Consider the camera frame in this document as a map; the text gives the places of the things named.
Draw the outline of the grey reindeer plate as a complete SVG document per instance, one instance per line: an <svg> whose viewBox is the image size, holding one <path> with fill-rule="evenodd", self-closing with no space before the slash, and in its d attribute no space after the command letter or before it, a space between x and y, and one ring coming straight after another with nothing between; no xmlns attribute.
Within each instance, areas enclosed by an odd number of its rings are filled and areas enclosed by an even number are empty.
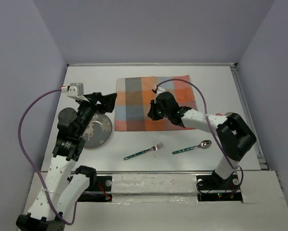
<svg viewBox="0 0 288 231"><path fill-rule="evenodd" d="M95 114L83 134L84 148L94 149L103 145L111 136L113 126L106 115Z"/></svg>

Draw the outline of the checkered orange blue cloth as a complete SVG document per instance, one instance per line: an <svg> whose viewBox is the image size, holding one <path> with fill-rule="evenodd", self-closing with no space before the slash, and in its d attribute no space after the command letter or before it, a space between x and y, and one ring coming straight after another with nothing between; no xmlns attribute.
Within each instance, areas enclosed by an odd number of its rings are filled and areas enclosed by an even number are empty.
<svg viewBox="0 0 288 231"><path fill-rule="evenodd" d="M132 77L117 80L115 102L115 131L171 131L186 130L173 125L168 119L152 121L148 117L155 85L169 79L191 82L189 75L176 77ZM161 85L173 94L179 106L197 110L192 87L182 81L169 81Z"/></svg>

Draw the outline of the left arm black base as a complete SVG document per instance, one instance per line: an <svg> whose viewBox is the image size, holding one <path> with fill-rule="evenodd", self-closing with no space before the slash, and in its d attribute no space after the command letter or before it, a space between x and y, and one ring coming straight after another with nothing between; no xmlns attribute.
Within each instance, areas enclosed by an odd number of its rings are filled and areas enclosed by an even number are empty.
<svg viewBox="0 0 288 231"><path fill-rule="evenodd" d="M89 187L78 198L78 202L107 203L112 201L112 176L97 176L97 181Z"/></svg>

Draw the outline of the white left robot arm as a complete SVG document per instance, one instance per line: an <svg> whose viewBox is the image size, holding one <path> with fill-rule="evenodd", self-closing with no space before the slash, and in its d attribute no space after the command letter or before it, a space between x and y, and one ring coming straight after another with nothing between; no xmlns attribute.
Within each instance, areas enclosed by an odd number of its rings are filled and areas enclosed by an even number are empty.
<svg viewBox="0 0 288 231"><path fill-rule="evenodd" d="M19 215L16 226L21 231L62 231L73 225L66 217L76 211L77 201L90 185L95 185L97 172L92 167L76 165L84 148L83 135L96 114L114 110L116 93L102 95L100 92L75 98L78 109L62 109L58 114L58 134L52 151L46 177L39 176L42 187L27 213Z"/></svg>

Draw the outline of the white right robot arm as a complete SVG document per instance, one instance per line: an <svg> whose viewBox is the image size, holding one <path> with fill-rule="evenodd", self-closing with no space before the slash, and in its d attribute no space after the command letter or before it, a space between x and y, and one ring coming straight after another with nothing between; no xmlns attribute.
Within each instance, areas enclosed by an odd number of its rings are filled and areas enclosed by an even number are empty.
<svg viewBox="0 0 288 231"><path fill-rule="evenodd" d="M190 107L179 106L173 94L168 91L156 93L155 99L150 102L148 117L153 121L166 118L173 125L212 134L223 153L219 164L212 172L211 181L216 185L227 181L257 141L240 115L208 115Z"/></svg>

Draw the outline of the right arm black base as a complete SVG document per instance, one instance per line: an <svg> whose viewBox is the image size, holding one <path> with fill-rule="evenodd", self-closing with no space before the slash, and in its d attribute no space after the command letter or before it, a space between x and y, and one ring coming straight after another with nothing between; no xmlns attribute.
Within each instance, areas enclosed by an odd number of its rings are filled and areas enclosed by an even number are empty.
<svg viewBox="0 0 288 231"><path fill-rule="evenodd" d="M198 175L196 180L199 202L243 201L235 174L220 183L214 183L211 175Z"/></svg>

